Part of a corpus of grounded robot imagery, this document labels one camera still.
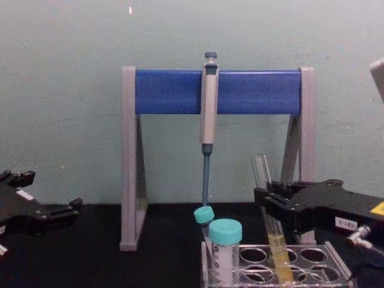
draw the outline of pipette stand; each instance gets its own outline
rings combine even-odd
[[[352,288],[351,273],[329,242],[324,245],[288,245],[290,267],[295,283],[278,283],[268,245],[240,245],[239,282],[221,283],[212,278],[211,259],[202,242],[201,288]]]
[[[137,250],[147,208],[140,116],[200,114],[201,73],[122,68],[121,251]],[[299,180],[315,181],[314,69],[220,71],[218,81],[218,114],[290,115],[281,181],[293,181],[297,158]]]

